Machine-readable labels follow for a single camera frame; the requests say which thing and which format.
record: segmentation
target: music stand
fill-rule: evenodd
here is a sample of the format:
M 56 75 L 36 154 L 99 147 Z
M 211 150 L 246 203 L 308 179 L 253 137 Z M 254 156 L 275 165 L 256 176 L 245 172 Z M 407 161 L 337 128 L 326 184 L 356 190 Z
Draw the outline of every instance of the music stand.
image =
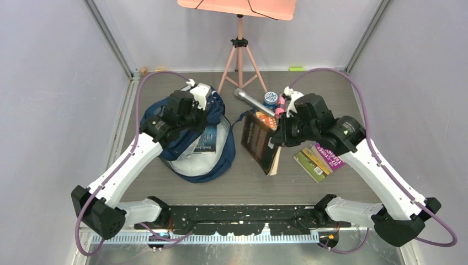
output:
M 263 82 L 260 71 L 253 58 L 252 52 L 248 47 L 248 40 L 243 37 L 243 16 L 251 15 L 255 17 L 266 17 L 281 20 L 291 20 L 293 18 L 294 9 L 296 8 L 296 0 L 178 0 L 180 6 L 187 8 L 197 8 L 203 10 L 211 10 L 217 12 L 237 14 L 237 38 L 232 39 L 232 50 L 227 60 L 226 68 L 222 74 L 221 82 L 218 86 L 218 93 L 221 93 L 222 85 L 225 80 L 230 81 L 237 87 L 243 89 L 246 85 L 250 84 L 255 78 L 258 77 L 262 84 L 265 93 L 268 91 L 265 83 Z M 247 54 L 252 61 L 253 68 L 256 74 L 247 82 L 243 82 L 243 48 L 246 49 Z M 237 50 L 237 61 L 235 71 L 238 71 L 239 80 L 235 82 L 229 76 L 227 71 L 231 65 L 234 53 Z

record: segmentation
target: white wall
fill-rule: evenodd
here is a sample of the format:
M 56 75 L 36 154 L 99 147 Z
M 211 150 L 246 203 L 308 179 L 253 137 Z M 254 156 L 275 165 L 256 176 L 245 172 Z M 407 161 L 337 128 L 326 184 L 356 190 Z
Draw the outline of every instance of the white wall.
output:
M 83 1 L 0 1 L 0 263 L 70 263 L 127 78 Z
M 380 151 L 458 234 L 452 248 L 417 243 L 421 264 L 466 264 L 468 2 L 394 1 L 352 77 Z M 449 242 L 435 221 L 422 236 Z
M 235 15 L 183 8 L 177 0 L 95 1 L 132 68 L 225 68 L 237 35 Z M 298 0 L 291 21 L 244 17 L 244 37 L 261 70 L 344 68 L 379 3 Z

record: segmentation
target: backpack strap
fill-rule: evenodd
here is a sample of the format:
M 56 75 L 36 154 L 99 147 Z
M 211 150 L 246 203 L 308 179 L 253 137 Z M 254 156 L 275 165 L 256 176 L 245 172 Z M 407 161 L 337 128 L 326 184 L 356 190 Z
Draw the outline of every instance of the backpack strap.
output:
M 248 111 L 246 111 L 246 112 L 243 112 L 243 113 L 239 116 L 239 118 L 238 118 L 236 121 L 234 121 L 234 123 L 231 125 L 231 127 L 234 127 L 234 124 L 236 124 L 236 123 L 238 123 L 239 121 L 243 120 L 244 117 L 247 116 L 247 113 L 248 113 L 248 112 L 255 112 L 255 109 L 250 109 L 250 110 L 248 110 Z

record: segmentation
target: tripod leg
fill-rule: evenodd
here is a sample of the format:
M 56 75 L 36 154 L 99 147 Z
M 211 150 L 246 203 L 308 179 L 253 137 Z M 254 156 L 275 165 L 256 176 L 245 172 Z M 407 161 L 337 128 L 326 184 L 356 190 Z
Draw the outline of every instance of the tripod leg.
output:
M 236 55 L 236 67 L 234 68 L 234 71 L 239 71 L 239 52 Z
M 226 79 L 227 70 L 229 70 L 229 65 L 231 64 L 232 57 L 234 56 L 235 51 L 236 51 L 236 48 L 233 46 L 231 50 L 231 54 L 229 55 L 229 59 L 227 60 L 226 69 L 224 69 L 224 73 L 222 74 L 220 85 L 218 86 L 218 93 L 221 93 L 222 84 L 224 83 L 224 80 Z
M 255 60 L 253 59 L 252 53 L 250 52 L 250 48 L 246 47 L 247 53 L 249 54 L 250 60 L 252 61 L 253 68 L 255 69 L 258 79 L 260 79 L 260 83 L 262 84 L 263 90 L 265 90 L 265 93 L 268 92 L 267 87 L 265 86 L 265 82 L 263 82 L 263 78 L 260 75 L 260 71 L 258 70 L 257 64 L 255 63 Z
M 242 47 L 238 47 L 237 49 L 239 50 L 238 54 L 237 54 L 237 59 L 239 60 L 239 64 L 237 66 L 238 69 L 239 69 L 239 88 L 244 88 L 244 84 L 243 84 L 243 82 L 244 82 L 243 79 L 244 78 L 242 76 L 242 74 L 243 74 L 242 73 L 242 64 L 243 64 L 243 62 L 242 62 Z

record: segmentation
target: tripod stand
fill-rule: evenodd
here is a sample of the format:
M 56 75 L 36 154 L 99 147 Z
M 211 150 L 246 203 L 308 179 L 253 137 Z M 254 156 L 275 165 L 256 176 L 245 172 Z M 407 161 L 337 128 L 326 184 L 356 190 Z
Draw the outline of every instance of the tripod stand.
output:
M 263 90 L 265 90 L 265 93 L 268 92 L 267 87 L 265 86 L 265 83 L 263 82 L 262 76 L 260 75 L 260 71 L 258 71 L 257 64 L 255 63 L 255 60 L 253 59 L 252 53 L 250 52 L 250 49 L 248 47 L 248 40 L 243 38 L 243 23 L 242 23 L 242 18 L 243 15 L 237 15 L 237 38 L 235 40 L 231 40 L 232 42 L 232 50 L 231 54 L 229 56 L 229 59 L 227 60 L 227 65 L 226 69 L 224 69 L 224 73 L 222 74 L 221 82 L 220 85 L 218 86 L 218 93 L 221 93 L 221 88 L 224 83 L 224 80 L 228 80 L 229 82 L 233 83 L 236 85 L 238 88 L 243 89 L 246 85 L 250 84 L 255 78 L 258 77 L 260 80 L 260 83 L 262 84 Z M 243 76 L 242 76 L 242 48 L 245 48 L 247 50 L 247 54 L 250 57 L 250 60 L 252 61 L 253 68 L 255 69 L 256 75 L 254 75 L 249 81 L 243 83 Z M 229 69 L 229 65 L 231 64 L 232 58 L 234 57 L 234 52 L 237 50 L 237 61 L 236 61 L 236 68 L 235 71 L 239 72 L 239 82 L 235 82 L 234 80 L 230 79 L 229 76 L 227 76 L 227 70 Z

